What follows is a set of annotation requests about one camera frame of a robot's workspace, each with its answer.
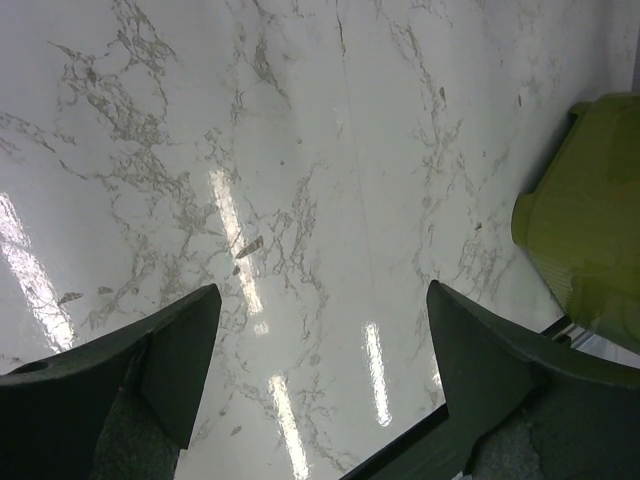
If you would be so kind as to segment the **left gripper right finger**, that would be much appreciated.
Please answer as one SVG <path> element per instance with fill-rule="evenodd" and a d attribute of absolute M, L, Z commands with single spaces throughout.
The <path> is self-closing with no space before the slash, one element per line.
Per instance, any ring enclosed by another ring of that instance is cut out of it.
<path fill-rule="evenodd" d="M 438 281 L 426 303 L 460 472 L 638 478 L 638 369 L 535 333 Z"/>

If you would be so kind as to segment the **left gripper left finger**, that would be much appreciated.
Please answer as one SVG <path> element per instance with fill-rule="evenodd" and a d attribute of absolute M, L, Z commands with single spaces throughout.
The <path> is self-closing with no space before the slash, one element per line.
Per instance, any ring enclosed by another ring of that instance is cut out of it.
<path fill-rule="evenodd" d="M 222 306 L 211 284 L 1 377 L 4 479 L 171 479 L 188 449 Z"/>

